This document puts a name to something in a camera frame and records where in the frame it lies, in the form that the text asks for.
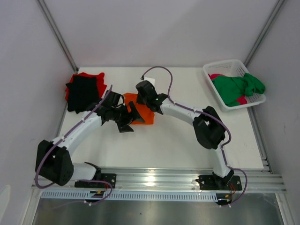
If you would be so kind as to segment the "red folded t shirt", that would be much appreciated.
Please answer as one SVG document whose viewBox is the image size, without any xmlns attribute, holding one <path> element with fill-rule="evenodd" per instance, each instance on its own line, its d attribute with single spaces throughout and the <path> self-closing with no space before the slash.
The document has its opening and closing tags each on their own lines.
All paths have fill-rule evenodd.
<svg viewBox="0 0 300 225">
<path fill-rule="evenodd" d="M 104 84 L 104 73 L 91 75 L 85 72 L 73 74 L 69 83 L 66 84 L 65 100 L 91 101 L 98 100 L 104 94 L 107 85 Z"/>
</svg>

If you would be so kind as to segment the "aluminium mounting rail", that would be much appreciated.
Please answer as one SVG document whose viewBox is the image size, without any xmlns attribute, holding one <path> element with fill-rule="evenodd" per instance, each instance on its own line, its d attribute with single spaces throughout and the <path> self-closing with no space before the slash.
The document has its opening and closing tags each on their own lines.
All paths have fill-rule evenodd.
<svg viewBox="0 0 300 225">
<path fill-rule="evenodd" d="M 102 168 L 103 173 L 117 175 L 114 191 L 193 192 L 199 191 L 195 181 L 199 175 L 210 175 L 210 169 Z M 246 193 L 286 193 L 281 175 L 261 171 L 245 171 Z"/>
</svg>

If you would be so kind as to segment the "pink t shirt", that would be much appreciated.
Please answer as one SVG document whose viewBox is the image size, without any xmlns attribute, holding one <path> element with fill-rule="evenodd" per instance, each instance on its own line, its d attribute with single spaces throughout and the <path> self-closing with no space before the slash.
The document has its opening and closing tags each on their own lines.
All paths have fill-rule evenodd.
<svg viewBox="0 0 300 225">
<path fill-rule="evenodd" d="M 211 74 L 209 78 L 226 106 L 233 107 L 247 104 L 245 97 L 246 82 L 241 77 Z"/>
</svg>

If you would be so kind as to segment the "orange t shirt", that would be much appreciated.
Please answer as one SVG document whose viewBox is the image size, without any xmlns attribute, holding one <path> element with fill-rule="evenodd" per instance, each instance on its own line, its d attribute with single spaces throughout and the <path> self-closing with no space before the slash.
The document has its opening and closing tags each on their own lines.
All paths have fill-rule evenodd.
<svg viewBox="0 0 300 225">
<path fill-rule="evenodd" d="M 152 112 L 146 105 L 140 104 L 137 102 L 138 94 L 136 93 L 125 93 L 124 102 L 129 112 L 131 112 L 131 108 L 129 106 L 129 102 L 133 102 L 137 111 L 141 115 L 141 117 L 145 120 L 144 123 L 133 121 L 132 125 L 153 125 L 155 114 Z"/>
</svg>

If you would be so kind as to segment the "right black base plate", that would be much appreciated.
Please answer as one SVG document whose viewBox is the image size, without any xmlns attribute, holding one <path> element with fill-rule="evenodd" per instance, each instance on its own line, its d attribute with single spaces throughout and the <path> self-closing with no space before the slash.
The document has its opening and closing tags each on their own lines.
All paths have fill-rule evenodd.
<svg viewBox="0 0 300 225">
<path fill-rule="evenodd" d="M 200 190 L 230 191 L 231 188 L 236 191 L 242 190 L 240 177 L 235 175 L 229 175 L 224 178 L 214 174 L 199 175 L 195 181 L 199 184 Z"/>
</svg>

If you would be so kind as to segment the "white plastic basket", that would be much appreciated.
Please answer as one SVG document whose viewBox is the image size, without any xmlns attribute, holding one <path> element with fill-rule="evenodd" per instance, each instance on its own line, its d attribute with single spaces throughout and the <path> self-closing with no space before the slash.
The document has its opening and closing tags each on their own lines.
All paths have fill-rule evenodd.
<svg viewBox="0 0 300 225">
<path fill-rule="evenodd" d="M 242 61 L 237 59 L 222 60 L 205 64 L 202 69 L 221 111 L 229 112 L 232 110 L 239 110 L 242 108 L 248 108 L 255 105 L 259 105 L 266 101 L 266 96 L 264 94 L 254 93 L 253 96 L 245 97 L 247 104 L 229 107 L 224 103 L 210 76 L 213 74 L 221 74 L 227 77 L 243 77 L 244 74 L 249 73 L 249 71 Z"/>
</svg>

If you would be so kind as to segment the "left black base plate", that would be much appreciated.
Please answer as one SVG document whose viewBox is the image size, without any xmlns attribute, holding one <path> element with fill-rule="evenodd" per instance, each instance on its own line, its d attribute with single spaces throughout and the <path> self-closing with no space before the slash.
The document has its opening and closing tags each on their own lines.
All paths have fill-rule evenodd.
<svg viewBox="0 0 300 225">
<path fill-rule="evenodd" d="M 96 174 L 91 181 L 77 181 L 76 188 L 115 188 L 117 181 L 117 174 L 115 173 L 101 173 Z"/>
</svg>

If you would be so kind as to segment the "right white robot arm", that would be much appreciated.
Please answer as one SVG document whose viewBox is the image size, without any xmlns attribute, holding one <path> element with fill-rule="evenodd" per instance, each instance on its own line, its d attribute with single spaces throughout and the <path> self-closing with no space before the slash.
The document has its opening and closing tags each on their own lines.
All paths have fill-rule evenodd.
<svg viewBox="0 0 300 225">
<path fill-rule="evenodd" d="M 216 110 L 208 106 L 202 111 L 198 111 L 172 102 L 168 95 L 157 94 L 153 84 L 146 80 L 139 82 L 135 87 L 139 100 L 152 112 L 177 118 L 194 128 L 198 143 L 210 150 L 215 186 L 219 189 L 229 186 L 234 171 L 228 167 L 225 159 L 222 144 L 226 128 Z"/>
</svg>

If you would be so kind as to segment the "black folded t shirt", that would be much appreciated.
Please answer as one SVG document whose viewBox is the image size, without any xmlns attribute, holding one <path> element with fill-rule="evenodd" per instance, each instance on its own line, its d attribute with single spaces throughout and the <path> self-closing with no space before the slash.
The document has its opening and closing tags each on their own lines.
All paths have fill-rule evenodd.
<svg viewBox="0 0 300 225">
<path fill-rule="evenodd" d="M 69 112 L 84 112 L 93 103 L 101 99 L 98 91 L 98 79 L 82 75 L 74 75 L 73 80 L 66 84 L 67 110 Z"/>
</svg>

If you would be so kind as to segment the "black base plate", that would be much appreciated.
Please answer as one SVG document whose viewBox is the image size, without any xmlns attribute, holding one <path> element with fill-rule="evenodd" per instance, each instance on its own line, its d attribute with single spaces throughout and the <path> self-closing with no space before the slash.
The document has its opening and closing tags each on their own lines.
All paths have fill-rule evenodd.
<svg viewBox="0 0 300 225">
<path fill-rule="evenodd" d="M 76 188 L 115 188 L 117 181 L 117 174 L 115 173 L 101 173 L 96 174 L 91 181 L 77 181 Z"/>
<path fill-rule="evenodd" d="M 200 190 L 230 191 L 231 188 L 236 191 L 242 190 L 240 177 L 235 175 L 229 175 L 224 178 L 214 174 L 199 175 L 195 181 L 199 184 Z"/>
</svg>

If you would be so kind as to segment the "green t shirt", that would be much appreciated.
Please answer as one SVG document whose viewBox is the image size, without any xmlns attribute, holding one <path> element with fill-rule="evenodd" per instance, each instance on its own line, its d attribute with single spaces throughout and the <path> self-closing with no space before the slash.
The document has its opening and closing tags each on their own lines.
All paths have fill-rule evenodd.
<svg viewBox="0 0 300 225">
<path fill-rule="evenodd" d="M 248 103 L 246 97 L 252 97 L 255 93 L 263 94 L 266 89 L 259 79 L 249 73 L 245 73 L 243 77 L 211 74 L 209 78 L 228 107 L 245 105 Z"/>
</svg>

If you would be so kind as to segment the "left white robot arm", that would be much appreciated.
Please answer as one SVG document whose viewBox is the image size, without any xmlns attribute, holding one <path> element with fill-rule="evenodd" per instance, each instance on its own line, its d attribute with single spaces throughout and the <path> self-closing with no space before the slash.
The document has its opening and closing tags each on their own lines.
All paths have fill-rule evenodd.
<svg viewBox="0 0 300 225">
<path fill-rule="evenodd" d="M 114 121 L 121 133 L 132 132 L 130 124 L 134 121 L 145 122 L 133 102 L 129 102 L 128 106 L 119 104 L 122 97 L 121 94 L 107 91 L 100 102 L 88 106 L 81 119 L 64 135 L 39 143 L 35 168 L 35 184 L 38 188 L 45 188 L 39 184 L 39 176 L 59 186 L 69 181 L 85 181 L 93 188 L 101 184 L 100 167 L 92 163 L 74 164 L 71 157 L 78 146 L 105 122 Z"/>
</svg>

